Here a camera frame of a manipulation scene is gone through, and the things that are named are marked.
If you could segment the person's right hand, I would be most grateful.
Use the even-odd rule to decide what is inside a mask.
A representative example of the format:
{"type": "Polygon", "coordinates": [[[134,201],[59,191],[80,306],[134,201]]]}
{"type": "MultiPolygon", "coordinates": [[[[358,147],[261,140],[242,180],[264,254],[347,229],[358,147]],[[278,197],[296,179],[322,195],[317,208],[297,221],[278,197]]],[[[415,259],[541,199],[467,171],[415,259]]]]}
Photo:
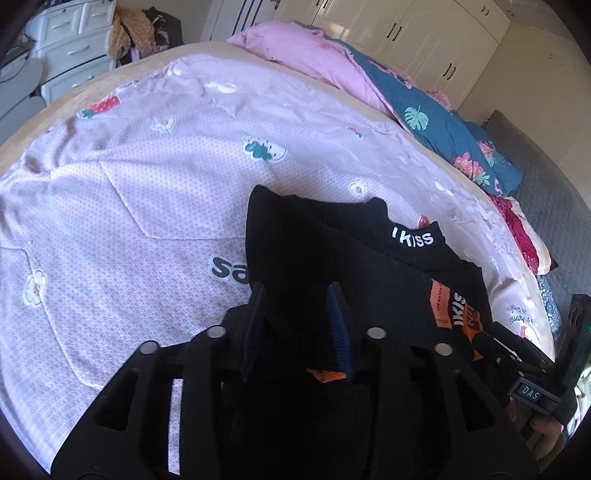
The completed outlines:
{"type": "Polygon", "coordinates": [[[552,415],[544,415],[514,399],[505,409],[510,425],[523,438],[543,472],[563,450],[564,426],[552,415]]]}

